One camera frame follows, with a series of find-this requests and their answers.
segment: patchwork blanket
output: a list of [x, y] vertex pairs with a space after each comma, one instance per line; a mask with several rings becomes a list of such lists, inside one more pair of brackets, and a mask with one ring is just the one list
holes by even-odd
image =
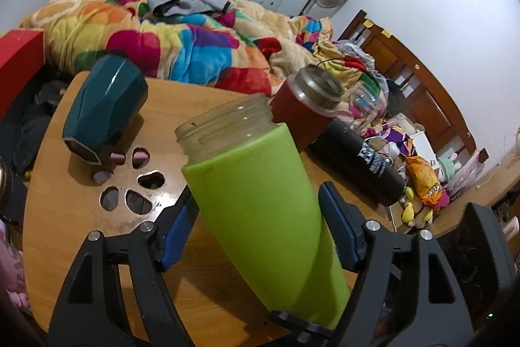
[[[21, 27], [43, 29], [46, 61], [71, 75], [113, 53], [148, 77], [273, 96], [288, 75], [311, 63], [344, 85], [341, 116], [354, 129], [384, 112], [379, 84], [359, 60], [336, 49], [328, 19], [290, 18], [254, 2], [230, 2], [236, 9], [227, 14], [178, 16], [166, 24], [151, 19], [147, 0], [51, 0]], [[381, 100], [382, 110], [359, 111], [360, 87]]]

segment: wooden table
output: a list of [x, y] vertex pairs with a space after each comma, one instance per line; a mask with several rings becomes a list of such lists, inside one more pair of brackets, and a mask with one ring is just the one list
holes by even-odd
[[[25, 276], [36, 321], [48, 329], [61, 285], [86, 235], [94, 230], [105, 236], [131, 232], [145, 220], [155, 220], [162, 208], [171, 206], [185, 186], [180, 168], [186, 159], [176, 143], [174, 130], [187, 119], [221, 105], [240, 93], [148, 79], [149, 96], [140, 116], [123, 140], [128, 157], [136, 147], [150, 153], [142, 169], [131, 160], [116, 166], [114, 175], [101, 186], [92, 182], [95, 169], [68, 151], [61, 133], [72, 102], [87, 73], [80, 73], [50, 122], [34, 167], [25, 208], [23, 251]], [[344, 199], [357, 204], [368, 219], [384, 220], [352, 190], [332, 178], [322, 166], [302, 154], [315, 190], [327, 180], [336, 183]], [[160, 170], [166, 183], [159, 190], [143, 189], [137, 177]], [[119, 204], [112, 212], [100, 206], [107, 187], [119, 189]], [[132, 189], [149, 199], [153, 208], [136, 215], [125, 205], [124, 193]], [[139, 317], [127, 267], [121, 266], [124, 301], [133, 333], [146, 338]], [[352, 276], [347, 280], [352, 284]], [[170, 295], [197, 347], [256, 346], [285, 332], [267, 319], [267, 311], [230, 263], [201, 216], [197, 219], [182, 260], [164, 275]]]

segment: red tumbler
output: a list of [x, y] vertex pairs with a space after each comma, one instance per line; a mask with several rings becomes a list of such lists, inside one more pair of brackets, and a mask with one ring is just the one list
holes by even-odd
[[307, 65], [288, 76], [271, 101], [274, 123], [286, 123], [298, 152], [305, 150], [336, 116], [343, 97], [329, 72]]

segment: wooden headboard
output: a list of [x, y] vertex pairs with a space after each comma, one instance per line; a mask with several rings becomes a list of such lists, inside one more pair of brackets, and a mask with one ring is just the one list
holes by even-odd
[[471, 155], [476, 144], [466, 126], [459, 108], [425, 65], [390, 32], [367, 19], [365, 11], [359, 11], [353, 21], [339, 37], [339, 40], [352, 39], [375, 59], [376, 69], [386, 78], [396, 79], [404, 90], [411, 89], [409, 84], [414, 76], [416, 86], [407, 96], [407, 116], [424, 126], [428, 140], [435, 152], [441, 150], [453, 138], [459, 136], [463, 147]]

